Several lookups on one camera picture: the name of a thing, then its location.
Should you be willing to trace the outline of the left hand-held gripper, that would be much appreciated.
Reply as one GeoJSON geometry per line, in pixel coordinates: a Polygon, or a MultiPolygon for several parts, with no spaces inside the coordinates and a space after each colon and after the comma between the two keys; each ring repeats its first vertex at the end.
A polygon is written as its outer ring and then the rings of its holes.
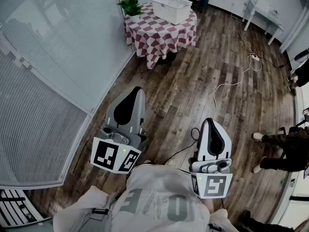
{"type": "Polygon", "coordinates": [[[90,163],[111,173],[129,173],[145,150],[140,129],[145,117],[145,93],[136,86],[121,93],[108,107],[106,124],[93,138],[90,163]]]}

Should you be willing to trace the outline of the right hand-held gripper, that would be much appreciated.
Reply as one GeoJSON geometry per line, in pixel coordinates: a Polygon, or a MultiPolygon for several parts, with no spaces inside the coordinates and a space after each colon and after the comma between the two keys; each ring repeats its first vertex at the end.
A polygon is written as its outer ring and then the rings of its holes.
{"type": "Polygon", "coordinates": [[[224,128],[212,118],[202,123],[197,143],[197,158],[189,159],[193,190],[201,199],[226,197],[230,173],[232,142],[224,128]]]}

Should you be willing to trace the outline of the white plastic laundry basket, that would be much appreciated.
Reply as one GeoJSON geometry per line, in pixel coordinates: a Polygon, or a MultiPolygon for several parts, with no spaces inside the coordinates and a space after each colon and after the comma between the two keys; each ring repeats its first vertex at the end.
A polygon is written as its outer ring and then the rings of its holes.
{"type": "Polygon", "coordinates": [[[151,0],[154,15],[177,25],[189,18],[192,2],[189,0],[151,0]]]}

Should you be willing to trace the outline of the black round table base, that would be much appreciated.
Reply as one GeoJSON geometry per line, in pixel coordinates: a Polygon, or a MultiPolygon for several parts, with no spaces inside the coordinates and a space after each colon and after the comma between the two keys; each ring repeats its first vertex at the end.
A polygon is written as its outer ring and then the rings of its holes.
{"type": "Polygon", "coordinates": [[[167,52],[166,57],[165,58],[160,57],[158,61],[156,62],[156,64],[157,65],[169,64],[175,60],[176,56],[177,56],[177,52],[174,53],[174,52],[169,51],[167,52]]]}

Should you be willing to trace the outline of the person's light shirt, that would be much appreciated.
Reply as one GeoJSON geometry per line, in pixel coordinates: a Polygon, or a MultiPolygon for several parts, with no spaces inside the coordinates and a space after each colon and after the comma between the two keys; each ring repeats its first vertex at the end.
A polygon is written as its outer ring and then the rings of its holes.
{"type": "Polygon", "coordinates": [[[227,211],[199,199],[188,173],[166,165],[135,167],[124,191],[107,194],[95,186],[53,218],[54,232],[238,232],[227,211]],[[109,209],[107,215],[92,209],[109,209]]]}

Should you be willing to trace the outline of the potted green plant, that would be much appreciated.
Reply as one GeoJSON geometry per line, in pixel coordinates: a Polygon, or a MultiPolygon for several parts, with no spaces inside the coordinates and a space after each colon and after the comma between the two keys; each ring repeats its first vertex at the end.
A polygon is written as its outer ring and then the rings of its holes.
{"type": "Polygon", "coordinates": [[[140,22],[140,15],[143,14],[143,12],[139,0],[120,0],[117,5],[123,9],[125,15],[128,15],[132,22],[140,22]]]}

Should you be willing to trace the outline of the white side desk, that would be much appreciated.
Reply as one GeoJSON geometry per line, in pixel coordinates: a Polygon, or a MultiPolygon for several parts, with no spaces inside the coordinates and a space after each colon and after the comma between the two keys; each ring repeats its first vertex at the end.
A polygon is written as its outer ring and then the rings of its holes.
{"type": "Polygon", "coordinates": [[[272,34],[272,37],[268,41],[268,45],[271,45],[274,39],[283,33],[283,26],[282,24],[276,19],[272,14],[266,13],[262,11],[255,3],[253,0],[247,0],[245,3],[245,8],[244,8],[244,14],[242,18],[242,22],[245,22],[247,20],[247,23],[245,25],[244,31],[247,31],[253,17],[255,15],[263,18],[264,21],[267,22],[267,29],[265,30],[264,34],[267,35],[270,31],[271,28],[274,29],[274,32],[272,34]]]}

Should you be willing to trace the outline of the white slatted rack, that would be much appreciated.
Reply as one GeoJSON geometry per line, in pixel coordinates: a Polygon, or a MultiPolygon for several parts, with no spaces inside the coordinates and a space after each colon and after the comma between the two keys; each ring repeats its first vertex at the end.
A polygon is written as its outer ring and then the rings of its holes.
{"type": "Polygon", "coordinates": [[[0,189],[0,226],[25,226],[47,220],[24,190],[0,189]]]}

